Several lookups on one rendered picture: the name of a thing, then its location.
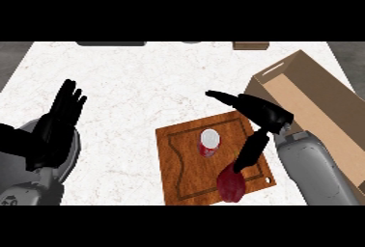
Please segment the red can with pale lid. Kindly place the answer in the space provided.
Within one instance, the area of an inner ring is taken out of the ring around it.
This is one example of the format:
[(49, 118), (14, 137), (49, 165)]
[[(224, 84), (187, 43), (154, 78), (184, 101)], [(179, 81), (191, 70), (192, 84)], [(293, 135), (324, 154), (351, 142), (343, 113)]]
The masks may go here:
[(221, 147), (222, 137), (219, 132), (213, 128), (207, 128), (201, 131), (198, 137), (198, 153), (204, 157), (212, 157)]

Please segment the brown wooden cutting board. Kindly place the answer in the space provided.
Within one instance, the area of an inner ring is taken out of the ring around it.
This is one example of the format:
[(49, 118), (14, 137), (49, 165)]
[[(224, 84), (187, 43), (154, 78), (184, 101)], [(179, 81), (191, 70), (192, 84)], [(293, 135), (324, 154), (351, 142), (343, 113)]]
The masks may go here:
[[(207, 128), (213, 128), (222, 137), (212, 157), (198, 152), (200, 134)], [(250, 121), (237, 111), (156, 130), (167, 205), (210, 205), (224, 200), (218, 176), (253, 133)]]

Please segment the dark grey flat object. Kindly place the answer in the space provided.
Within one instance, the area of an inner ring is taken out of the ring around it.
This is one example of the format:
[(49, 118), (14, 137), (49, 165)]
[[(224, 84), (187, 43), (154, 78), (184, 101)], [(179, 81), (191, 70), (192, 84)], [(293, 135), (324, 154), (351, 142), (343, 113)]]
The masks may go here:
[(77, 41), (82, 46), (145, 46), (147, 41)]

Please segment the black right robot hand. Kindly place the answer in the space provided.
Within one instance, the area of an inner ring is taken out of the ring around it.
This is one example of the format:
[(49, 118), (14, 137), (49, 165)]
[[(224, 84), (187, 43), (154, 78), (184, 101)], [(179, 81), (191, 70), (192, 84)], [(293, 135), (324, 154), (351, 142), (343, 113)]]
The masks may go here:
[(269, 140), (266, 134), (269, 132), (280, 133), (283, 127), (293, 123), (294, 114), (268, 100), (247, 94), (234, 96), (224, 92), (207, 91), (206, 96), (229, 105), (260, 127), (249, 136), (234, 163), (232, 171), (238, 174), (246, 167), (253, 166), (259, 161)]

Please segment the brown cardboard box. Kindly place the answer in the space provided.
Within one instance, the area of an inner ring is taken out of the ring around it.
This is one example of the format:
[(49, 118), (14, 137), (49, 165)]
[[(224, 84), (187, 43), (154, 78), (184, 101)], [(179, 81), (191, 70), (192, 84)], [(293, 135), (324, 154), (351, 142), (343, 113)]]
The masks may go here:
[(320, 138), (365, 196), (365, 100), (302, 50), (253, 75), (244, 93), (294, 114), (291, 133)]

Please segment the small brown wooden block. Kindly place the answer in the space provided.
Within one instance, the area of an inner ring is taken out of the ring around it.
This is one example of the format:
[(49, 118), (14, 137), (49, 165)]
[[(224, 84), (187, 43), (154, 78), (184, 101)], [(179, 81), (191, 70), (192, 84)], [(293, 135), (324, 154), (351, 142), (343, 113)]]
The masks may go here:
[(235, 41), (232, 43), (232, 48), (235, 50), (268, 50), (268, 41)]

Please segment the dark red vegetable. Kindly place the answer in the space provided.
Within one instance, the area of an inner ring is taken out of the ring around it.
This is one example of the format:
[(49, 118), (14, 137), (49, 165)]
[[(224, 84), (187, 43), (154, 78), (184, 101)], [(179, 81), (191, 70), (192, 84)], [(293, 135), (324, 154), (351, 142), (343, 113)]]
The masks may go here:
[(232, 161), (218, 176), (218, 189), (226, 203), (238, 203), (246, 195), (246, 179), (235, 166), (237, 161)]

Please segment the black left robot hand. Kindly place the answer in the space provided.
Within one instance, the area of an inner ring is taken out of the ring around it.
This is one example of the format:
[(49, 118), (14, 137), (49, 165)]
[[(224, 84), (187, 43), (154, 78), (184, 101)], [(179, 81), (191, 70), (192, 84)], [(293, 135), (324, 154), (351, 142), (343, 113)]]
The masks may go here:
[(36, 171), (43, 167), (58, 168), (68, 157), (74, 130), (82, 115), (88, 97), (76, 88), (76, 82), (67, 79), (54, 101), (48, 114), (45, 114), (33, 129), (33, 136), (46, 144), (40, 154), (25, 159), (25, 170)]

